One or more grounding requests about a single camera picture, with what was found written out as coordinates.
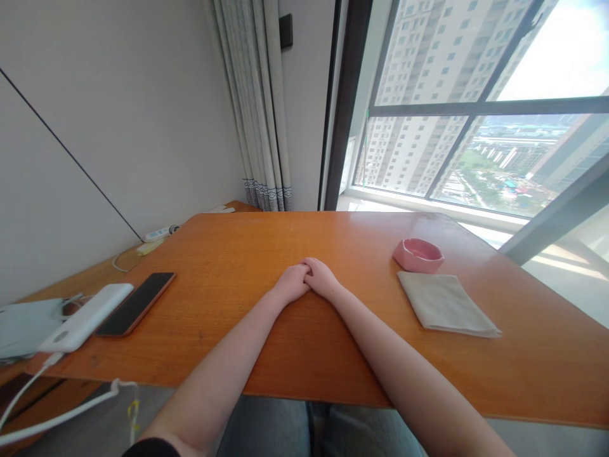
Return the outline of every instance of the small pink dish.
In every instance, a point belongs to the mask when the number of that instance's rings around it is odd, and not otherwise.
[[[404,270],[427,274],[435,273],[444,262],[440,248],[421,238],[400,240],[393,258]]]

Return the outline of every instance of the glass pane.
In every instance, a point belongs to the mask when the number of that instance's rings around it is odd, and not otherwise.
[[[353,184],[424,196],[466,119],[371,117]]]
[[[488,99],[609,94],[609,3],[546,0],[540,12]]]
[[[401,0],[375,105],[475,102],[530,0]]]
[[[522,267],[609,328],[609,205]]]
[[[476,119],[434,198],[534,217],[609,151],[609,114]]]

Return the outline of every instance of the curtain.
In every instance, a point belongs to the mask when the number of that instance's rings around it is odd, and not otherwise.
[[[248,204],[291,211],[278,0],[207,0],[239,134]]]

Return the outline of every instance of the wooden table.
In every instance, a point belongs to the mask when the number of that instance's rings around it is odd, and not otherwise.
[[[435,243],[504,333],[488,340],[423,329],[391,258],[401,238]],[[125,277],[177,278],[127,338],[91,338],[49,375],[175,387],[269,290],[317,257],[437,367],[484,416],[609,426],[609,331],[455,221],[429,213],[197,215]],[[33,373],[44,357],[29,367]],[[334,309],[313,292],[287,307],[246,394],[389,406]]]
[[[226,203],[225,206],[234,208],[238,213],[260,211],[260,209],[240,201],[232,201]],[[113,268],[112,258],[93,265],[19,301],[28,302],[59,297],[68,298],[79,292],[85,295],[92,295],[97,293],[106,284],[121,282],[125,273]],[[130,270],[139,264],[141,260],[142,257],[137,255],[136,248],[133,248],[122,253],[117,259],[117,264],[120,268]],[[23,373],[28,363],[28,361],[21,361],[0,367],[0,411],[4,411],[17,392],[30,380],[31,376]],[[2,429],[2,433],[21,430],[60,416],[77,407],[102,385],[103,383],[98,381],[63,380],[42,376],[32,384],[17,402],[9,416],[7,424]],[[42,434],[2,447],[0,449],[0,457],[9,457],[15,454],[20,449],[35,442],[40,436]]]

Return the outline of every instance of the jeans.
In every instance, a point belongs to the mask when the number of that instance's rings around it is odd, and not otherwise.
[[[306,402],[242,395],[218,456],[310,457],[312,430]],[[324,436],[317,438],[327,457],[422,456],[417,439],[394,409],[332,405]]]

